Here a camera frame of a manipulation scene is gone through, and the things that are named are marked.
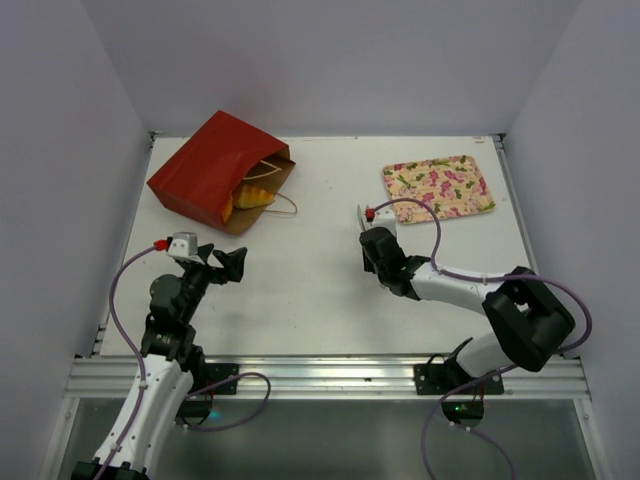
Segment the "red paper bag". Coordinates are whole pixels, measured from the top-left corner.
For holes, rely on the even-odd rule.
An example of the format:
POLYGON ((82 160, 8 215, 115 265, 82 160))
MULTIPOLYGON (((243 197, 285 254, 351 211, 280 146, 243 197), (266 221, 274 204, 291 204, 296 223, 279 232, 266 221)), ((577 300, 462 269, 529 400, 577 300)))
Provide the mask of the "red paper bag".
POLYGON ((234 192, 247 185, 279 192, 296 163, 289 146, 226 112, 207 120, 147 181, 168 210, 239 236, 267 209, 240 209, 234 192))

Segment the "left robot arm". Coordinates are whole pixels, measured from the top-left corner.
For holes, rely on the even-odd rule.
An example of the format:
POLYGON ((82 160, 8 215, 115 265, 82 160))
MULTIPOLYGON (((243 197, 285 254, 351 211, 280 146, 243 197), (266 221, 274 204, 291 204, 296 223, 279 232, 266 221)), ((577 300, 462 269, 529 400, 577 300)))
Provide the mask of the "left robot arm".
POLYGON ((107 437, 88 462, 77 462, 74 479, 150 479, 169 429, 179 424, 200 429, 183 413, 186 401, 226 394, 241 375, 236 364, 209 364, 196 345, 191 320, 211 285, 238 283, 244 275, 247 249, 225 253, 199 244, 196 235, 175 233, 126 261, 163 252, 182 270, 164 274, 149 289, 149 311, 140 342, 126 332, 116 310, 111 322, 134 354, 137 370, 107 437))

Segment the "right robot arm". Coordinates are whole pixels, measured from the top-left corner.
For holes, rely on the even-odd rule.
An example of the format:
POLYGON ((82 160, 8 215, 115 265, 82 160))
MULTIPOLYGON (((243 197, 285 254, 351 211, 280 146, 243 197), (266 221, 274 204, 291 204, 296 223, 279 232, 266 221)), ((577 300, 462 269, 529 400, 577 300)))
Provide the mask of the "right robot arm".
POLYGON ((407 256, 385 227, 360 234, 367 272, 392 294, 437 301, 484 316, 492 332, 469 338, 441 364, 425 365, 424 376, 440 391, 468 392, 481 377, 515 365, 538 372, 575 328, 575 320, 534 272, 518 267, 498 282, 474 282, 465 273, 449 276, 424 256, 407 256))

